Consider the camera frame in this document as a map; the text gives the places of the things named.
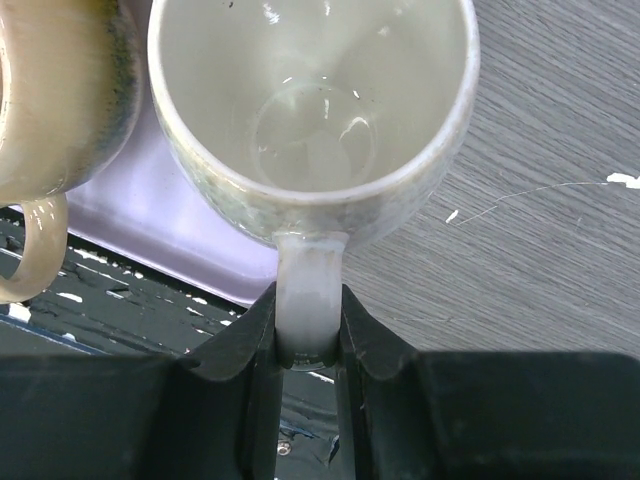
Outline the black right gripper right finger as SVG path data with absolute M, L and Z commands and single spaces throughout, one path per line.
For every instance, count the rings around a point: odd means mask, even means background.
M 342 292 L 346 479 L 635 479 L 639 362 L 612 352 L 420 351 Z

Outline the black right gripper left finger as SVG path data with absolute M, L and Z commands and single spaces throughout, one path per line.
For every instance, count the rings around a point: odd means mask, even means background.
M 275 291 L 189 354 L 1 360 L 5 479 L 271 479 Z

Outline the white speckled ceramic mug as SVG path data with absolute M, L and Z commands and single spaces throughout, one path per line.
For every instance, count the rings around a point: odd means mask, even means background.
M 223 219 L 277 251 L 280 364 L 333 364 L 344 253 L 416 213 L 463 142 L 473 3 L 156 1 L 147 47 L 174 158 Z

